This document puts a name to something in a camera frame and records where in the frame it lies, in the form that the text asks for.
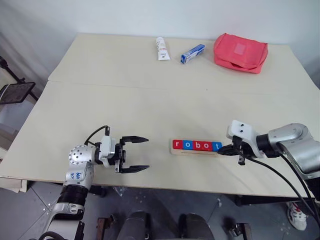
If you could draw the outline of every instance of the white table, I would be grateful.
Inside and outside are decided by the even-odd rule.
[[[148,138],[125,147],[128,165],[151,167],[115,174],[113,168],[96,166],[94,184],[295,197],[260,165],[247,161],[240,166],[236,156],[172,155],[169,146],[172,138],[230,144],[225,135],[233,119],[261,133],[302,123],[319,140],[320,93],[290,48],[270,45],[256,75],[215,65],[212,41],[165,41],[170,61],[157,61],[155,38],[78,35],[1,163],[0,176],[62,182],[70,149],[109,125],[117,139]],[[180,54],[197,44],[206,45],[205,53],[180,64]],[[282,159],[264,162],[305,196]]]

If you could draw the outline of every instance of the red pouch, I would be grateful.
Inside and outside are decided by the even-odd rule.
[[[268,44],[225,33],[215,41],[213,53],[217,65],[258,74],[268,55]]]

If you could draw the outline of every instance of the sneaker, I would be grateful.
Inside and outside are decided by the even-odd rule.
[[[286,204],[288,206],[286,214],[291,225],[300,231],[306,230],[307,215],[300,210],[295,202],[287,202]]]

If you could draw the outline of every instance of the gray floor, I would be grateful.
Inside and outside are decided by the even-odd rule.
[[[0,239],[38,238],[60,191],[61,186],[44,182],[35,182],[27,193],[17,194],[0,189]],[[292,228],[283,203],[238,207],[223,194],[127,188],[119,196],[112,188],[108,188],[107,196],[103,198],[89,194],[85,208],[85,240],[96,239],[97,218],[110,214],[115,215],[117,223],[106,230],[104,239],[115,240],[125,218],[141,210],[152,216],[153,239],[176,237],[177,222],[182,213],[202,216],[210,225],[216,240],[232,239],[224,230],[224,224],[230,218],[249,223],[254,240],[315,240],[320,234],[312,217],[307,218],[306,231]]]

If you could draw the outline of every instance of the white wall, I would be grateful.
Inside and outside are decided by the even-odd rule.
[[[320,81],[319,0],[0,0],[0,55],[43,89],[77,32],[289,44]]]

